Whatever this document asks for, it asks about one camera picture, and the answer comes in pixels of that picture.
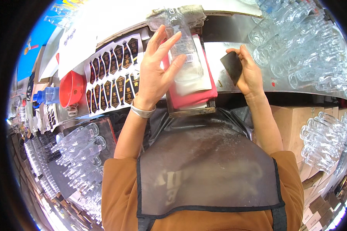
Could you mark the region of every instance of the red towel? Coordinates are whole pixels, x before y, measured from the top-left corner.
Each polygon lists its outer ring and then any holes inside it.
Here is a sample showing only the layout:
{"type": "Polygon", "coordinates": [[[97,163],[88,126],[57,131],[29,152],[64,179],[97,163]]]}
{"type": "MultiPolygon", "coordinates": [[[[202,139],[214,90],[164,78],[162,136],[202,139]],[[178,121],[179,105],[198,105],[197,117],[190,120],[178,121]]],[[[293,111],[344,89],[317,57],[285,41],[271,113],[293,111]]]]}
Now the red towel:
{"type": "MultiPolygon", "coordinates": [[[[202,52],[204,53],[204,58],[206,59],[206,64],[207,64],[207,68],[208,68],[209,77],[211,80],[212,89],[211,90],[205,90],[205,91],[198,92],[198,93],[192,93],[192,94],[185,95],[185,96],[180,96],[176,93],[176,85],[174,82],[171,85],[171,87],[169,88],[169,91],[170,91],[171,101],[172,101],[173,107],[175,109],[182,108],[185,106],[191,106],[191,105],[195,105],[195,104],[204,103],[204,102],[208,101],[209,99],[217,97],[217,89],[216,89],[215,82],[213,81],[211,71],[209,69],[206,53],[204,52],[203,49],[202,49],[202,52]]],[[[169,67],[168,55],[166,55],[166,57],[163,58],[162,62],[163,62],[164,70],[166,71],[169,67]]]]}

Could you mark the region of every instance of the forearm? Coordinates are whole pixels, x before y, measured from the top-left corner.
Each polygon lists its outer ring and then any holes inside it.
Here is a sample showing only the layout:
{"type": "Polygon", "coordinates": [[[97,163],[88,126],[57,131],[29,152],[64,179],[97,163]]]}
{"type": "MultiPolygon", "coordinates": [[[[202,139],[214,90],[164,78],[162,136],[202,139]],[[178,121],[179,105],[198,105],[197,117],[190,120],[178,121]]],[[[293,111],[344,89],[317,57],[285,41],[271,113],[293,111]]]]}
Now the forearm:
{"type": "Polygon", "coordinates": [[[283,150],[282,138],[276,122],[272,116],[270,104],[264,93],[248,98],[247,104],[252,113],[252,120],[256,139],[261,148],[267,153],[272,154],[283,150]]]}
{"type": "Polygon", "coordinates": [[[118,138],[114,151],[114,158],[138,158],[143,143],[147,120],[148,119],[142,118],[130,110],[118,138]]]}

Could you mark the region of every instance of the bracelet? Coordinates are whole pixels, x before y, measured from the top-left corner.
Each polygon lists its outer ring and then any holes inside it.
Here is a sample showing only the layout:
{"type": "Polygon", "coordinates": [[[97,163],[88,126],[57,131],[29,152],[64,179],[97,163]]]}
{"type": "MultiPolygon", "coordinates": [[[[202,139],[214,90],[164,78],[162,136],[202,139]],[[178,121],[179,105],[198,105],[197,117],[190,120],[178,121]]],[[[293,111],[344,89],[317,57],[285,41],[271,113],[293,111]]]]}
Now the bracelet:
{"type": "Polygon", "coordinates": [[[154,105],[154,107],[153,107],[153,110],[150,110],[150,111],[147,111],[147,110],[140,110],[139,108],[136,108],[136,107],[134,107],[134,100],[132,100],[131,101],[131,110],[135,113],[135,114],[137,114],[138,116],[140,116],[140,117],[143,117],[143,118],[150,118],[152,115],[153,115],[153,113],[154,113],[154,111],[155,111],[155,109],[157,108],[157,106],[156,105],[154,105]]]}

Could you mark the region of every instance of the person's left hand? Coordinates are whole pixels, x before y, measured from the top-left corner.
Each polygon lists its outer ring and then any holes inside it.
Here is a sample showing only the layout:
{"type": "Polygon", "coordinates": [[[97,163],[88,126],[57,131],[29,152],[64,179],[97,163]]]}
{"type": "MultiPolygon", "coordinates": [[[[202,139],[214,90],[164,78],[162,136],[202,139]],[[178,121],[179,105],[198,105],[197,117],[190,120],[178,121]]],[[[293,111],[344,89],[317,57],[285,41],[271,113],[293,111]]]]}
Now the person's left hand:
{"type": "Polygon", "coordinates": [[[166,38],[165,29],[166,27],[161,25],[150,39],[140,65],[139,94],[134,99],[134,106],[140,110],[152,110],[167,92],[186,60],[185,54],[179,55],[172,61],[166,72],[160,67],[162,59],[181,37],[181,32],[178,32],[160,45],[161,41],[166,38]]]}

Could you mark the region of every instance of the black apron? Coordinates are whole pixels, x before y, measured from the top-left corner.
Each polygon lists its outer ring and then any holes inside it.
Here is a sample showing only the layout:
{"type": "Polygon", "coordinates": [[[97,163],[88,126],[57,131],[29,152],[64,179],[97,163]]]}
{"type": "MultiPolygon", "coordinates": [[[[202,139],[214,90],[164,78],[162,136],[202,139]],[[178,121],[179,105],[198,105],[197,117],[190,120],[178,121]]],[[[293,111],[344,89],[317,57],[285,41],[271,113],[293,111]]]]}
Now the black apron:
{"type": "Polygon", "coordinates": [[[286,230],[276,161],[250,140],[250,129],[234,113],[166,115],[156,127],[137,161],[138,231],[180,210],[269,209],[274,231],[286,230]]]}

